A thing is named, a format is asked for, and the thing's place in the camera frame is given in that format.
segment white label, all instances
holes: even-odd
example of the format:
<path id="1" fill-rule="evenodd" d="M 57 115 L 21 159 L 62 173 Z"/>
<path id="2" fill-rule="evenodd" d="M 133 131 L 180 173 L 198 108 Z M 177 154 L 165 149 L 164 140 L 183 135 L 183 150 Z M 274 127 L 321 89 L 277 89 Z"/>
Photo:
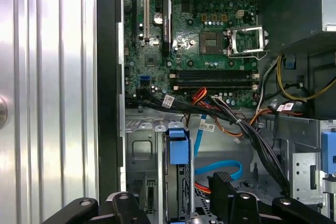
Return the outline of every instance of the white label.
<path id="1" fill-rule="evenodd" d="M 286 103 L 282 110 L 292 110 L 294 103 Z"/>
<path id="2" fill-rule="evenodd" d="M 281 112 L 283 108 L 284 108 L 284 105 L 280 105 L 277 111 Z"/>
<path id="3" fill-rule="evenodd" d="M 170 109 L 174 100 L 175 100 L 174 97 L 171 97 L 170 95 L 166 94 L 166 96 L 164 97 L 163 103 L 162 103 L 162 107 L 166 107 L 166 108 Z"/>
<path id="4" fill-rule="evenodd" d="M 203 130 L 203 131 L 210 131 L 210 132 L 215 131 L 215 125 L 214 124 L 204 123 L 204 122 L 201 121 L 199 126 L 200 126 L 199 129 Z"/>

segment sata port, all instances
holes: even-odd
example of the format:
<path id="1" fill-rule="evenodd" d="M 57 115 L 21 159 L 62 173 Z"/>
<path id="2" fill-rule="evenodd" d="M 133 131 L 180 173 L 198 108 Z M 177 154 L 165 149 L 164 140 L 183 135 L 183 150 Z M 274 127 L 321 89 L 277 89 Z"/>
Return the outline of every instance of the sata port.
<path id="1" fill-rule="evenodd" d="M 148 85 L 150 83 L 151 78 L 149 76 L 141 76 L 140 77 L 140 85 Z"/>

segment pcie slot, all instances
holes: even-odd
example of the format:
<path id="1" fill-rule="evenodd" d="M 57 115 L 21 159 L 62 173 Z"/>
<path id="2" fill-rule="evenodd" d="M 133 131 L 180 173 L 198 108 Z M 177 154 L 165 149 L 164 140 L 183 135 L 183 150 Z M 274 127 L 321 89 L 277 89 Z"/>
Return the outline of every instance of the pcie slot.
<path id="1" fill-rule="evenodd" d="M 149 32 L 149 7 L 150 7 L 150 0 L 143 0 L 143 33 L 145 42 L 149 42 L 150 32 Z"/>
<path id="2" fill-rule="evenodd" d="M 135 47 L 137 43 L 138 34 L 138 3 L 137 0 L 132 0 L 132 46 Z"/>

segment pci slot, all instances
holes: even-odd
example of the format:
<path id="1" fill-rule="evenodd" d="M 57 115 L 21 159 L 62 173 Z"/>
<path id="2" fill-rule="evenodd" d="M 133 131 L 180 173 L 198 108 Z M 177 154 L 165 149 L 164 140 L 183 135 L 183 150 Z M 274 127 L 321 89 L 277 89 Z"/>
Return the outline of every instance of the pci slot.
<path id="1" fill-rule="evenodd" d="M 162 16 L 163 16 L 162 54 L 163 56 L 168 57 L 171 51 L 171 16 L 172 16 L 171 0 L 163 0 Z"/>
<path id="2" fill-rule="evenodd" d="M 143 33 L 145 42 L 149 42 L 150 32 L 149 32 L 149 7 L 150 7 L 150 0 L 143 0 Z"/>

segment aluminum panel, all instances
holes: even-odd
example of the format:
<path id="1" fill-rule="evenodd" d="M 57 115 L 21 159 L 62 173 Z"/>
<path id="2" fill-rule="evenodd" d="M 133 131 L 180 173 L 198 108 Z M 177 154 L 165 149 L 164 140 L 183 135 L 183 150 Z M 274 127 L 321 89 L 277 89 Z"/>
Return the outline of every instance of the aluminum panel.
<path id="1" fill-rule="evenodd" d="M 0 0 L 0 218 L 98 197 L 96 0 Z"/>

